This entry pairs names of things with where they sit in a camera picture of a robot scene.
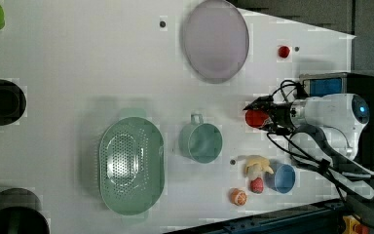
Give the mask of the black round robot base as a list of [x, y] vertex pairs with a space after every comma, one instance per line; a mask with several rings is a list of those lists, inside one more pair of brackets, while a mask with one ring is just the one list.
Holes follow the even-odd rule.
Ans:
[[41, 214], [42, 202], [24, 188], [0, 192], [0, 234], [51, 234], [50, 224]]

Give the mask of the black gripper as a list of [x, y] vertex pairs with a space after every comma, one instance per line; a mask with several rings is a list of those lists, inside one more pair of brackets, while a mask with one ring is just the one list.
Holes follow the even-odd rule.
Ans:
[[259, 130], [268, 133], [284, 133], [292, 132], [294, 125], [291, 122], [290, 114], [290, 103], [273, 103], [274, 99], [272, 96], [258, 97], [252, 103], [248, 104], [243, 111], [246, 110], [269, 110], [270, 119], [266, 119]]

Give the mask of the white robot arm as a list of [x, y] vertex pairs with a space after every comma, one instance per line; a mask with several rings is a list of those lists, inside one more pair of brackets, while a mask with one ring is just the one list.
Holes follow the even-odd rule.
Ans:
[[275, 103], [264, 96], [243, 110], [249, 126], [287, 141], [283, 151], [298, 167], [320, 174], [374, 211], [374, 172], [355, 161], [370, 121], [362, 97], [333, 94]]

